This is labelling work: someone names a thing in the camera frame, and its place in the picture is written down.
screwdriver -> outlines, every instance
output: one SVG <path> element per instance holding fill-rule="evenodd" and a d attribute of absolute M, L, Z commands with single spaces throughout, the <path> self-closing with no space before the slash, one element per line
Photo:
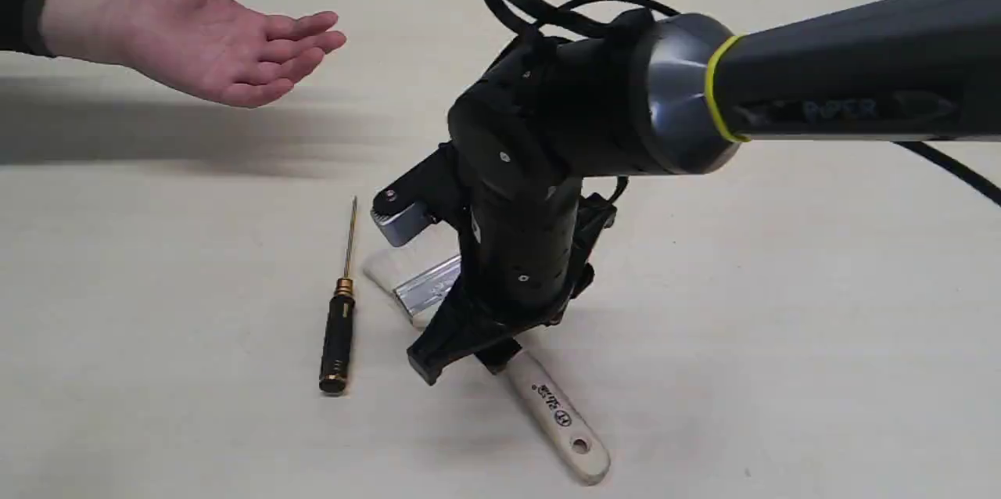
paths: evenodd
<path fill-rule="evenodd" d="M 354 246 L 354 220 L 358 213 L 358 196 L 351 203 L 351 224 L 347 231 L 347 254 L 344 275 L 337 279 L 337 288 L 330 299 L 323 336 L 323 357 L 319 368 L 319 389 L 339 396 L 347 389 L 351 366 L 351 342 L 354 336 L 354 282 L 351 279 L 351 252 Z"/>

hole in handle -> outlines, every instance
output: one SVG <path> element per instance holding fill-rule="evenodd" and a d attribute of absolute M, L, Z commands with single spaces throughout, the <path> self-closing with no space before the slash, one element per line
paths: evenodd
<path fill-rule="evenodd" d="M 574 439 L 574 442 L 572 442 L 570 446 L 574 449 L 574 452 L 579 454 L 587 454 L 591 452 L 591 443 L 583 438 Z"/>

open palm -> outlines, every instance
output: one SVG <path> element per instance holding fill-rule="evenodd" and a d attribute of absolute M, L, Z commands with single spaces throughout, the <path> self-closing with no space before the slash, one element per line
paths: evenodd
<path fill-rule="evenodd" d="M 333 12 L 293 19 L 235 0 L 126 0 L 128 63 L 200 99 L 257 107 L 285 96 L 344 44 Z"/>

black screwdriver handle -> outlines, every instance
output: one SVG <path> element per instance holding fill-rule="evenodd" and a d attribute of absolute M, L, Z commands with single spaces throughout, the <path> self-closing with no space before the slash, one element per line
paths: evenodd
<path fill-rule="evenodd" d="M 323 336 L 323 357 L 319 370 L 319 389 L 323 393 L 336 396 L 347 389 L 353 336 L 353 286 L 350 279 L 340 278 L 330 299 L 326 334 Z"/>

beige table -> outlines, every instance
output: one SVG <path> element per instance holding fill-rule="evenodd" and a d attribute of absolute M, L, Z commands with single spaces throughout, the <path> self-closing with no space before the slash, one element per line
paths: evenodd
<path fill-rule="evenodd" d="M 364 279 L 351 396 L 315 391 L 350 195 L 446 138 L 507 31 L 480 0 L 245 1 L 337 10 L 348 45 L 257 111 L 0 56 L 0 495 L 585 493 L 478 364 L 425 387 Z M 870 0 L 662 1 L 747 32 Z M 999 149 L 949 150 L 1001 179 Z M 894 146 L 772 143 L 621 209 L 527 338 L 611 449 L 589 496 L 1001 493 L 996 207 Z"/>

